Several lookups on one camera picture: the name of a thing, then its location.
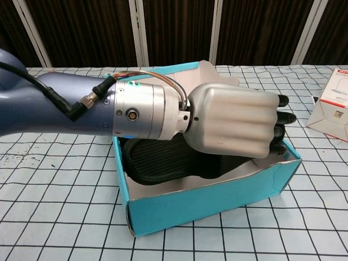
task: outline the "silver robot hand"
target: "silver robot hand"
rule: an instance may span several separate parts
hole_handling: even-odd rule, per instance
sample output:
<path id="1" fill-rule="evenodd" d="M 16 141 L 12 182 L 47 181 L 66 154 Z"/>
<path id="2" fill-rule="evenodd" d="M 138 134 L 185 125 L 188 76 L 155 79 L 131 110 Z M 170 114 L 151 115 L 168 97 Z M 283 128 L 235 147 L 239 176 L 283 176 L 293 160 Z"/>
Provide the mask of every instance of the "silver robot hand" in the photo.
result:
<path id="1" fill-rule="evenodd" d="M 0 60 L 25 70 L 2 50 Z M 64 73 L 38 79 L 71 104 L 104 80 Z M 200 152 L 264 158 L 275 147 L 281 154 L 284 124 L 296 119 L 277 112 L 279 105 L 288 103 L 284 97 L 209 83 L 189 95 L 189 107 L 183 111 L 178 93 L 170 87 L 119 80 L 103 100 L 72 122 L 31 84 L 0 69 L 0 135 L 58 132 L 170 140 L 182 132 L 188 145 Z"/>

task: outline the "blue cardboard box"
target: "blue cardboard box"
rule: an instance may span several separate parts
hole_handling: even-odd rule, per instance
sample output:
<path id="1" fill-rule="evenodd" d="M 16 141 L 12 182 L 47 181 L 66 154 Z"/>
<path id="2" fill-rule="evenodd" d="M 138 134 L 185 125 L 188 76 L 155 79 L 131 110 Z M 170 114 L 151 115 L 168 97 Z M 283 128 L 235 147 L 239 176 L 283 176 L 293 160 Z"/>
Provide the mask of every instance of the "blue cardboard box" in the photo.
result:
<path id="1" fill-rule="evenodd" d="M 300 155 L 287 143 L 288 153 L 249 161 L 217 179 L 186 177 L 145 186 L 122 168 L 117 137 L 113 138 L 120 195 L 130 232 L 150 234 L 192 220 L 279 194 L 300 165 Z"/>

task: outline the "open box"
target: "open box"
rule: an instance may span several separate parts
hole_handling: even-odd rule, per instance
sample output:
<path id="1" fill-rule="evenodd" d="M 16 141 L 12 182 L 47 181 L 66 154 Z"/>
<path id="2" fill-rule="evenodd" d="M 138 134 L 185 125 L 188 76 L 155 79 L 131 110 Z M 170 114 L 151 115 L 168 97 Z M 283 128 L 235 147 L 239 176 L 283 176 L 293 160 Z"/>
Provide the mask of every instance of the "open box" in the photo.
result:
<path id="1" fill-rule="evenodd" d="M 180 82 L 188 93 L 204 82 L 238 85 L 238 79 L 219 76 L 205 61 L 156 71 L 171 73 L 170 77 Z M 159 84 L 150 78 L 137 80 Z M 216 179 L 190 176 L 146 186 L 134 182 L 123 171 L 120 143 L 113 137 L 120 195 L 129 230 L 134 236 L 146 235 L 279 194 L 301 162 L 300 155 L 284 143 L 288 148 L 285 155 L 248 161 Z"/>

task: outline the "metal cylinder connector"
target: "metal cylinder connector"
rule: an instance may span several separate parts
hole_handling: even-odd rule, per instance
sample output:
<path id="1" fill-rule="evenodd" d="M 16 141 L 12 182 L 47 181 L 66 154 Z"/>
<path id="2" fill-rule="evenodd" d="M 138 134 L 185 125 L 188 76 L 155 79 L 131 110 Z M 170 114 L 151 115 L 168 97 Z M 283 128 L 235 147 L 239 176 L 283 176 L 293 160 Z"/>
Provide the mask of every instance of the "metal cylinder connector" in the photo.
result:
<path id="1" fill-rule="evenodd" d="M 136 109 L 129 109 L 127 111 L 127 117 L 130 121 L 136 121 L 139 117 L 139 113 Z"/>

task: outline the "table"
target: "table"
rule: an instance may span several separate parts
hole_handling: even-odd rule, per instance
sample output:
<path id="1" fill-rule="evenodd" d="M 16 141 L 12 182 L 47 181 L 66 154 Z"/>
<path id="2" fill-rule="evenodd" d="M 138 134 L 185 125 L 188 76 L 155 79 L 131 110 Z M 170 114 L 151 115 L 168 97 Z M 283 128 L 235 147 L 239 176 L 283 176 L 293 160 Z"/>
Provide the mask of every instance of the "table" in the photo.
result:
<path id="1" fill-rule="evenodd" d="M 348 143 L 305 127 L 334 68 L 217 66 L 240 85 L 289 96 L 286 139 L 303 163 L 281 195 L 134 239 L 111 137 L 0 138 L 0 260 L 348 260 Z M 88 76 L 127 68 L 29 68 Z"/>

